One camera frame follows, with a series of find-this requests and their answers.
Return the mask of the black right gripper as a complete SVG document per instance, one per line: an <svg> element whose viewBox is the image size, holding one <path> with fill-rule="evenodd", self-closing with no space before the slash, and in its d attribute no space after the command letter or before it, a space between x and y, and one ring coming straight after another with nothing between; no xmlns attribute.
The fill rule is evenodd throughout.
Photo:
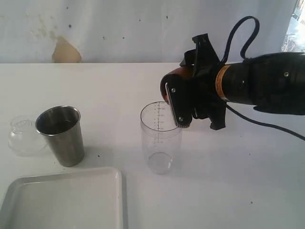
<svg viewBox="0 0 305 229"><path fill-rule="evenodd" d="M211 121L210 128L225 128L225 102L219 98L215 79L224 66L217 56L207 34L192 38L196 48L186 51L180 67L193 72L191 78L192 113L187 96L186 80L178 74L168 74L160 82L160 92L164 101L170 105L175 125L188 128L194 119Z"/></svg>

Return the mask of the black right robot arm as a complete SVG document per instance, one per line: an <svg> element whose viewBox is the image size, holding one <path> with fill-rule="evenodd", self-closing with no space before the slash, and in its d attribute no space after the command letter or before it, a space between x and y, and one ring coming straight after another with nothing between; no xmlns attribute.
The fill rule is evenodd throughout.
<svg viewBox="0 0 305 229"><path fill-rule="evenodd" d="M252 105L270 114L304 115L305 55L302 52L265 54L225 64L208 35L195 36L178 69L160 83L175 124L190 126L193 119L210 119L210 127L225 127L227 103Z"/></svg>

